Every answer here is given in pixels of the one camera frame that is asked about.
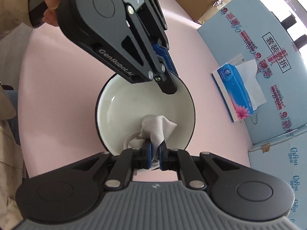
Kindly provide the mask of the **light blue side cardboard panel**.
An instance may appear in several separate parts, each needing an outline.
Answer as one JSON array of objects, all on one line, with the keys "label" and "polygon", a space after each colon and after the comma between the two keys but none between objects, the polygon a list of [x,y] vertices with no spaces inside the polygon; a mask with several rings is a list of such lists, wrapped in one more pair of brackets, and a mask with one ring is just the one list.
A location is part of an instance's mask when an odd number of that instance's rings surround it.
[{"label": "light blue side cardboard panel", "polygon": [[306,125],[255,144],[249,161],[252,169],[288,188],[292,195],[288,219],[306,229]]}]

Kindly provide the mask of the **beige jacket sleeve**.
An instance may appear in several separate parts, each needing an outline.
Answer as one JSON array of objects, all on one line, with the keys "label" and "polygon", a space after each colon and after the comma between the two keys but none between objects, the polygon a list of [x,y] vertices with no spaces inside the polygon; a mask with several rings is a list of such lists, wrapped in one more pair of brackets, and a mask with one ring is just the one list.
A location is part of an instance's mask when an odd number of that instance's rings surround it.
[{"label": "beige jacket sleeve", "polygon": [[[17,26],[30,26],[29,0],[1,0],[1,39]],[[1,229],[12,229],[23,218],[16,203],[22,184],[24,160],[18,132],[16,91],[1,88]]]}]

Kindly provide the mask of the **beige cleaning cloth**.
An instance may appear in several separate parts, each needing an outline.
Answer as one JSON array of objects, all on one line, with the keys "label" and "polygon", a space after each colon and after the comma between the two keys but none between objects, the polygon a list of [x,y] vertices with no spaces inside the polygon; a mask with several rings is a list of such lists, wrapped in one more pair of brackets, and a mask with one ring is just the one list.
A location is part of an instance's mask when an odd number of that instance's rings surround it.
[{"label": "beige cleaning cloth", "polygon": [[140,132],[126,138],[123,149],[141,149],[145,140],[149,139],[152,145],[151,168],[159,169],[159,146],[169,139],[177,124],[169,121],[163,115],[146,115],[142,119]]}]

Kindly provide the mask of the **black device on windowsill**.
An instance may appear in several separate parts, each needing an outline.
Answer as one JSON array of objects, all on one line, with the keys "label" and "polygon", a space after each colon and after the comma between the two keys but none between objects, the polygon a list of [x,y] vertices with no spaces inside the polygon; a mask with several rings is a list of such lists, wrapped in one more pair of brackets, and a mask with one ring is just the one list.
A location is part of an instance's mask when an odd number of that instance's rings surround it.
[{"label": "black device on windowsill", "polygon": [[297,26],[297,20],[294,14],[290,14],[287,18],[281,21],[284,30],[290,36],[295,50],[300,50],[306,46],[306,32],[303,30],[301,23]]}]

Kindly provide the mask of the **blue tissue box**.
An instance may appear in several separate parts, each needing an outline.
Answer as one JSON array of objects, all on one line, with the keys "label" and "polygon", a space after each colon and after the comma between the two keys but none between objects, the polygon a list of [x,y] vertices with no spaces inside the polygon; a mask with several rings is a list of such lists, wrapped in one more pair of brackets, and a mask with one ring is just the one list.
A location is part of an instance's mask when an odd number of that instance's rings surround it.
[{"label": "blue tissue box", "polygon": [[226,63],[211,73],[232,122],[250,117],[259,106],[266,103],[256,74],[257,63],[255,60],[239,65]]}]

